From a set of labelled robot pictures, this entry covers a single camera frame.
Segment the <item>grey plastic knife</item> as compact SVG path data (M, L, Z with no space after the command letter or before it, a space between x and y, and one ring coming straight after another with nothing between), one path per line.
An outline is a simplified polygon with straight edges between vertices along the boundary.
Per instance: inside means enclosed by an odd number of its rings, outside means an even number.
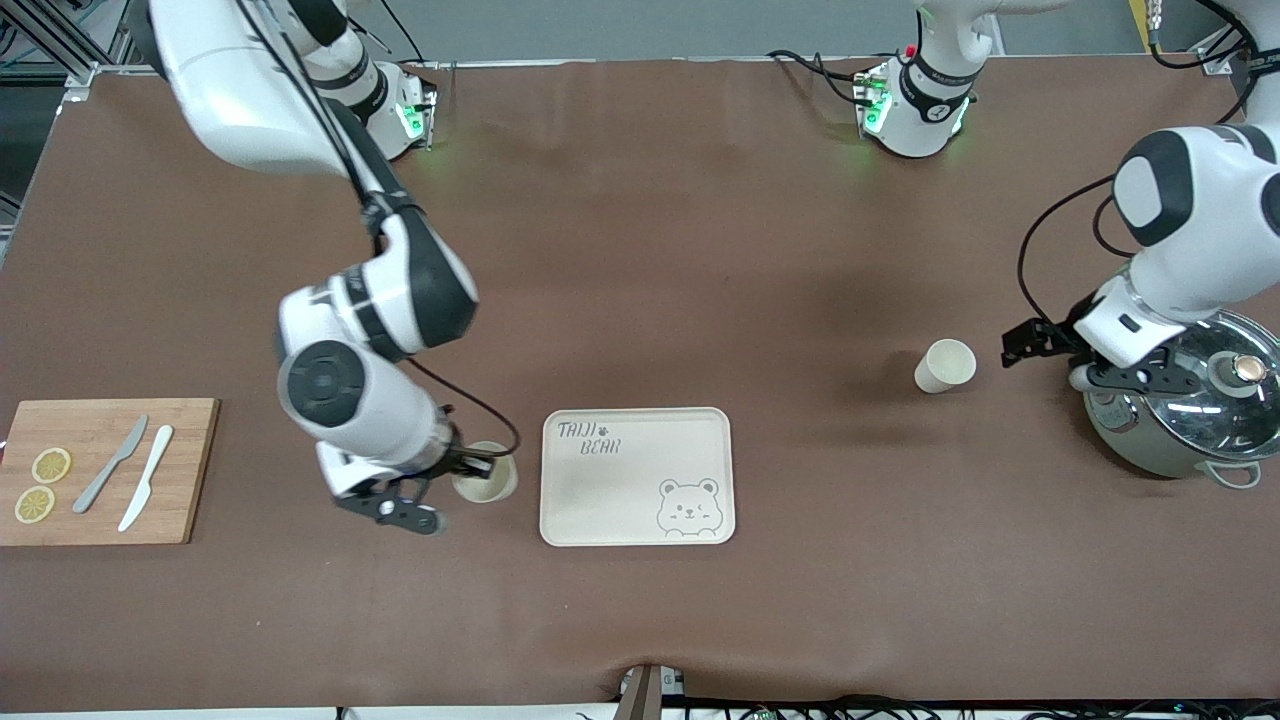
M87 512L95 503L96 498L102 492L106 483L110 480L113 473L127 460L140 446L143 434L148 425L148 415L141 415L129 434L122 442L116 452L106 461L104 468L93 478L93 480L84 488L84 491L78 496L78 498L72 505L72 511L74 514Z

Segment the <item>white plastic knife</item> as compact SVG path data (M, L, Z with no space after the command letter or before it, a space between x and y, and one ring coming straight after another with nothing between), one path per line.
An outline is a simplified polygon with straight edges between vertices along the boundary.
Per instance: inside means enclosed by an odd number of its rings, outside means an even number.
M175 429L172 425L161 425L157 429L154 442L151 443L146 464L143 465L143 470L134 488L134 493L131 497L131 501L120 521L118 523L116 530L119 533L124 533L133 527L136 520L140 518L141 512L145 510L147 502L150 501L154 492L152 488L154 477L159 469L159 465L161 464L161 460L172 442L174 433Z

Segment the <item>metal table edge bracket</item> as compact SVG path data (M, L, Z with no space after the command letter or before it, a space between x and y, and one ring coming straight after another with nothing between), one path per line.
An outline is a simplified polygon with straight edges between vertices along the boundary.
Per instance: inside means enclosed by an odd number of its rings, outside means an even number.
M666 665L631 667L621 683L612 720L684 720L687 715L685 673Z

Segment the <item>glass pot lid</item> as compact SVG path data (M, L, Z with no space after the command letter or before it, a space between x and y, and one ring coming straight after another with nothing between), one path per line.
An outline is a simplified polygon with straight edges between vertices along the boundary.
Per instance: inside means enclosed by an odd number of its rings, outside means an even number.
M1280 338L1222 310L1172 342L1174 364L1198 380L1183 395L1147 395L1143 402L1180 441L1225 461L1280 452Z

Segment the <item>bamboo cutting board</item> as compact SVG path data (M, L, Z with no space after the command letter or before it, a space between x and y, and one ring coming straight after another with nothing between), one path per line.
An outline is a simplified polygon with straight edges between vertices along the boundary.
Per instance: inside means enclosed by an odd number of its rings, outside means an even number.
M215 398L26 400L18 404L0 461L0 547L76 547L180 544L189 539L212 446L219 402ZM111 475L93 506L74 514L72 505L93 480L141 415L148 415L143 438ZM152 496L133 527L116 530L157 429L175 433L152 480ZM70 473L56 483L35 482L29 468L46 448L67 448ZM58 496L42 521L14 518L19 495L49 486Z

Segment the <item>grey-green electric cooking pot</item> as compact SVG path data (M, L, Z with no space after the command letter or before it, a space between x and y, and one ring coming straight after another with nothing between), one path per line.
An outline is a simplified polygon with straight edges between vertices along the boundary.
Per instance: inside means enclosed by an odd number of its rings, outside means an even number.
M1158 366L1175 365L1171 342L1167 343L1169 360ZM1262 462L1280 456L1277 452L1271 457L1240 462L1193 450L1155 418L1143 397L1083 395L1085 413L1098 437L1121 459L1143 471L1171 479L1203 475L1228 489L1252 489L1262 479Z

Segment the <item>aluminium frame profile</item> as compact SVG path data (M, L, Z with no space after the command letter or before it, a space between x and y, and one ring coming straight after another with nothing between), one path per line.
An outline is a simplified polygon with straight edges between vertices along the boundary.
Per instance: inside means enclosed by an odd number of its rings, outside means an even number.
M1233 73L1234 59L1247 50L1247 44L1243 38L1230 40L1229 36L1224 35L1219 40L1222 40L1221 47L1212 44L1197 44L1192 49L1196 55L1196 65L1206 76L1230 76Z
M136 0L0 0L0 88L83 88L132 53Z

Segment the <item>white plastic cup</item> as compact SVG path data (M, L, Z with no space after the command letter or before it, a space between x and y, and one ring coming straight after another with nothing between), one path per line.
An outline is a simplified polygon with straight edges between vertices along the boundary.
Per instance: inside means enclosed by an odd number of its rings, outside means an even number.
M499 459L499 462L492 479L452 477L458 496L472 503L493 503L512 496L518 486L518 470L509 448L495 441L479 441L465 446L460 452Z
M960 340L938 340L913 373L915 386L928 395L940 395L966 384L977 374L977 356Z

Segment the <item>cream bear print tray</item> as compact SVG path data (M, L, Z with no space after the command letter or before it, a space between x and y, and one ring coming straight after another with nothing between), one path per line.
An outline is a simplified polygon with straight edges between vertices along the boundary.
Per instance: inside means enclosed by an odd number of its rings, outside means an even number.
M545 419L548 544L722 544L736 521L731 424L719 409L566 409Z

